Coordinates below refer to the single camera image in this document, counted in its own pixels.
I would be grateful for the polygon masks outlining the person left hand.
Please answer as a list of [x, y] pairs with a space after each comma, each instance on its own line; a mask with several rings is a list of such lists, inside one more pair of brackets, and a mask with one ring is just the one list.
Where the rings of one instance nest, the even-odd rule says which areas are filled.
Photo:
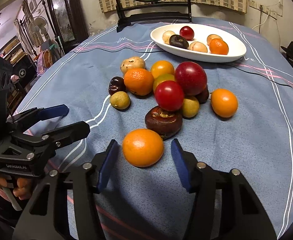
[[0, 173], [0, 196], [9, 201], [3, 189], [16, 185], [13, 189], [13, 195], [20, 200], [29, 199], [32, 195], [32, 184], [32, 180], [28, 178], [18, 178], [16, 182], [10, 183], [7, 181], [4, 174]]

